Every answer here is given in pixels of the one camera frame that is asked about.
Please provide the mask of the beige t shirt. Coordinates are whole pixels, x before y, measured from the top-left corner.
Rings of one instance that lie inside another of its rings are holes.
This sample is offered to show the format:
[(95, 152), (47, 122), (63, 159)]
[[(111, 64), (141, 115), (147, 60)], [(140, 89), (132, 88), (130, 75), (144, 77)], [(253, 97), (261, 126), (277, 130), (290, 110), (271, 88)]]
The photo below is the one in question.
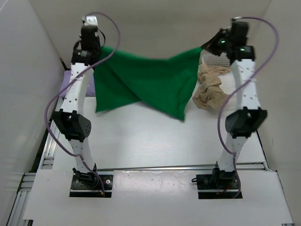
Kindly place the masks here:
[(219, 110), (221, 108), (228, 95), (220, 88), (222, 81), (219, 75), (226, 75), (229, 72), (229, 67), (200, 65), (198, 72), (199, 87), (192, 97), (198, 108), (204, 110)]

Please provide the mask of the purple t shirt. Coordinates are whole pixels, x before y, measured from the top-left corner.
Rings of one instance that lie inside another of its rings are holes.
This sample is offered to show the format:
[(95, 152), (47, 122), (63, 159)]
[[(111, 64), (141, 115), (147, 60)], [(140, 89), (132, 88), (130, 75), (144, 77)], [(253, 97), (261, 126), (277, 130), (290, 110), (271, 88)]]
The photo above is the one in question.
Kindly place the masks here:
[[(67, 70), (64, 72), (64, 78), (63, 78), (63, 82), (61, 84), (60, 87), (60, 92), (70, 83), (70, 78), (71, 78), (71, 70)], [(66, 90), (64, 92), (62, 92), (59, 97), (63, 98), (66, 95)], [(88, 88), (86, 91), (86, 96), (87, 97), (95, 97), (95, 84), (94, 84), (94, 77), (93, 75), (90, 78), (89, 84), (88, 84)]]

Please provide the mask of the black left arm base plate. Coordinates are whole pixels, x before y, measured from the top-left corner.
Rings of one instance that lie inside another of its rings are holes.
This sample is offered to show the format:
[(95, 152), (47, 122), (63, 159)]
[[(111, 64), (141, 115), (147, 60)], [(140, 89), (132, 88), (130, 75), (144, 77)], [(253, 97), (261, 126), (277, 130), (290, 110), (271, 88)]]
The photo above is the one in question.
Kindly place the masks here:
[(86, 198), (111, 198), (113, 187), (113, 175), (99, 174), (102, 179), (98, 181), (95, 176), (86, 177), (80, 173), (74, 173), (70, 187), (70, 197), (86, 197)]

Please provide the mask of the aluminium left frame rail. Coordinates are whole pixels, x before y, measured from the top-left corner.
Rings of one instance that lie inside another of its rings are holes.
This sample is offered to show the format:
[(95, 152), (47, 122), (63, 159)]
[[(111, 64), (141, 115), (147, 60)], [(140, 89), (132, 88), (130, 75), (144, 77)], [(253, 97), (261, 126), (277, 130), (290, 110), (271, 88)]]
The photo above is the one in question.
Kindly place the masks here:
[(24, 214), (29, 202), (32, 187), (38, 170), (51, 170), (55, 159), (56, 144), (44, 130), (44, 134), (35, 155), (32, 166), (21, 176), (19, 181), (16, 197), (10, 215), (8, 217), (7, 226), (32, 226), (33, 219), (25, 219)]

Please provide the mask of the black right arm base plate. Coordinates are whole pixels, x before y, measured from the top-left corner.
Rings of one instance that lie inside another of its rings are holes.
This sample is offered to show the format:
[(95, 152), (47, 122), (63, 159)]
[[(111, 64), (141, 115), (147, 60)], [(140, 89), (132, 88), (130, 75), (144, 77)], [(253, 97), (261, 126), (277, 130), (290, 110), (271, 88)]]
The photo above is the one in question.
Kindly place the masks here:
[(198, 198), (210, 199), (242, 199), (237, 174), (233, 172), (212, 172), (197, 174), (192, 180), (197, 185)]

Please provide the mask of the white plastic basket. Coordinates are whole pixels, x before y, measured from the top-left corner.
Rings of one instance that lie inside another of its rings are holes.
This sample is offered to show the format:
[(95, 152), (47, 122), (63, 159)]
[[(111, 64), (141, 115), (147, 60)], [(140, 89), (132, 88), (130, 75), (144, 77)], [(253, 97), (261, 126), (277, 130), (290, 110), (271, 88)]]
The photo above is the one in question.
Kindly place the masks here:
[(222, 79), (231, 78), (229, 60), (224, 56), (203, 54), (198, 72), (199, 87), (193, 96), (201, 109), (219, 110), (229, 96), (222, 89)]

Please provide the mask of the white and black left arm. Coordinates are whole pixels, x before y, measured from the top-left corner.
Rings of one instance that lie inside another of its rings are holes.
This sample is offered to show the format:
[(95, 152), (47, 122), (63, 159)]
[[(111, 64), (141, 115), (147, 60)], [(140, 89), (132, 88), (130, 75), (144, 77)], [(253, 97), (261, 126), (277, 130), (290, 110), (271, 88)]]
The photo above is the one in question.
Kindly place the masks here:
[(67, 88), (65, 99), (58, 111), (53, 113), (53, 120), (60, 133), (69, 141), (72, 150), (60, 146), (76, 160), (73, 169), (76, 180), (87, 188), (95, 188), (100, 183), (94, 163), (88, 137), (91, 132), (91, 121), (84, 117), (83, 108), (94, 64), (101, 53), (97, 25), (84, 23), (80, 40), (74, 45), (71, 58), (71, 85)]

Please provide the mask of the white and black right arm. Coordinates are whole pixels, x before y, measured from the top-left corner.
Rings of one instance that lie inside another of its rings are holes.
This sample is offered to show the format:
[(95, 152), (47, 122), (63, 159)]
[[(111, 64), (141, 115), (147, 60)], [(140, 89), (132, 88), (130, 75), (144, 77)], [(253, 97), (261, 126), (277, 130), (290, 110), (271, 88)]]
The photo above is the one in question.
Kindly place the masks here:
[(222, 141), (223, 152), (211, 175), (202, 175), (197, 181), (205, 189), (228, 187), (232, 182), (239, 182), (236, 163), (242, 147), (248, 138), (267, 118), (267, 110), (261, 108), (257, 96), (255, 72), (255, 50), (247, 45), (247, 22), (233, 19), (231, 27), (219, 32), (202, 48), (209, 53), (220, 56), (226, 54), (230, 61), (236, 90), (229, 96), (236, 96), (236, 110), (225, 120), (226, 141)]

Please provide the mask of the aluminium table edge rail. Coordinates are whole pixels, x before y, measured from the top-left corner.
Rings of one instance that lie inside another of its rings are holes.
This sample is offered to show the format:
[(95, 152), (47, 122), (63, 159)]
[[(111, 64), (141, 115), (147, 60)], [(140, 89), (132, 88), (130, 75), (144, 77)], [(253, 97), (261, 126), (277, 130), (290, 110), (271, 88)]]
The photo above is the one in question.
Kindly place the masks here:
[[(37, 170), (52, 170), (54, 165), (54, 159), (45, 160), (38, 166)], [(215, 165), (191, 165), (191, 166), (155, 166), (155, 167), (121, 167), (121, 168), (97, 168), (98, 171), (114, 171), (114, 170), (212, 170)], [(238, 170), (265, 170), (264, 163), (248, 163), (239, 164)]]

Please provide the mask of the green t shirt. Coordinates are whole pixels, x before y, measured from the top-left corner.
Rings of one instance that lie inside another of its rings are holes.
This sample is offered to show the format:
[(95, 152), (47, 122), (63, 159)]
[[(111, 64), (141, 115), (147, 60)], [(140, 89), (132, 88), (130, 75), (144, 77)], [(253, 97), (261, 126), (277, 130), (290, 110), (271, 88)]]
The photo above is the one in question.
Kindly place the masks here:
[(183, 121), (197, 83), (201, 51), (196, 47), (165, 59), (116, 51), (94, 70), (96, 112), (144, 102)]

